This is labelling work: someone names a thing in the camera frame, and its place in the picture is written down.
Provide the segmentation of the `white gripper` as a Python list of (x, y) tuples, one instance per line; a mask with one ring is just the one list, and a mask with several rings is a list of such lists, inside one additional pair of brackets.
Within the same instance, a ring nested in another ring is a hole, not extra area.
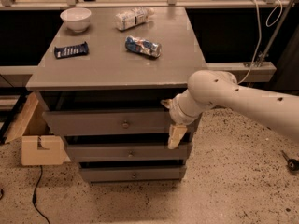
[(175, 149), (187, 132), (185, 125), (198, 119), (200, 114), (204, 112), (204, 107), (192, 98), (188, 90), (178, 94), (173, 99), (163, 99), (161, 104), (169, 109), (170, 117), (176, 123), (170, 125), (168, 138), (168, 148)]

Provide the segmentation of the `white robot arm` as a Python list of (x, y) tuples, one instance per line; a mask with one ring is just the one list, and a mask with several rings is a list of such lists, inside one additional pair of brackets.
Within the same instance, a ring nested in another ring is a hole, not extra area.
[(188, 125), (216, 106), (230, 108), (299, 142), (299, 97), (240, 86), (229, 72), (197, 71), (189, 77), (185, 92), (162, 103), (173, 120), (169, 128), (170, 149), (178, 147)]

